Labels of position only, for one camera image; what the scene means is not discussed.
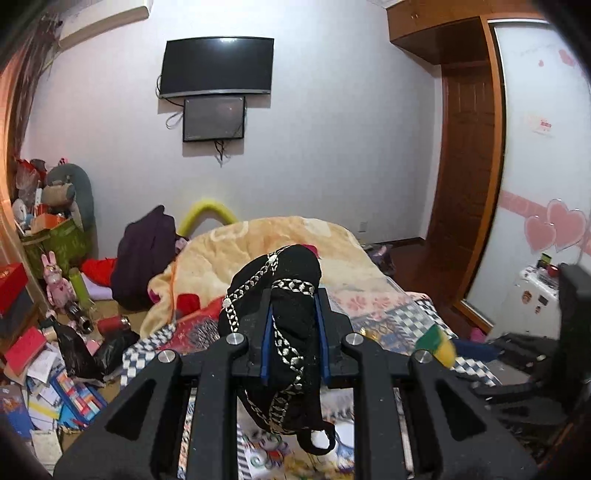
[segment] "green sponge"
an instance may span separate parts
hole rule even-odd
[[[428,350],[444,367],[451,368],[456,363],[456,348],[437,325],[433,325],[417,340],[414,349]]]

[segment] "bed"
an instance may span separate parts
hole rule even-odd
[[[353,329],[385,349],[409,355],[416,340],[437,323],[454,333],[437,314],[428,296],[405,292],[384,276],[345,228],[318,219],[281,217],[234,223],[191,240],[176,261],[149,285],[154,307],[141,326],[142,339],[124,354],[124,387],[160,349],[189,353],[216,339],[215,321],[232,277],[250,260],[284,245],[313,249],[322,269],[331,308],[349,316]],[[177,299],[195,294],[204,309],[182,316]],[[487,385],[500,384],[486,365],[458,357],[453,369]],[[323,391],[325,418],[334,422],[337,446],[324,457],[308,455],[295,438],[260,431],[239,406],[237,441],[240,476],[256,479],[352,478],[353,395],[349,390]],[[178,477],[184,478],[193,405],[186,413]]]

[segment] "tv screen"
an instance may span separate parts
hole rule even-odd
[[[185,99],[183,141],[244,138],[244,96],[203,95]]]
[[[202,37],[166,42],[160,96],[271,93],[273,38]]]

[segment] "toy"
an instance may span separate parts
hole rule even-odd
[[[57,309],[63,309],[71,300],[76,299],[76,293],[72,284],[61,276],[61,268],[57,265],[56,255],[49,252],[49,260],[43,254],[43,278],[47,283],[47,300]]]

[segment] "curtain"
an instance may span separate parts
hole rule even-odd
[[[48,53],[56,47],[56,27],[54,18],[42,18],[0,74],[0,265],[23,263],[29,295],[43,307],[47,300],[22,249],[11,200],[15,196],[15,160],[20,157],[39,77]]]

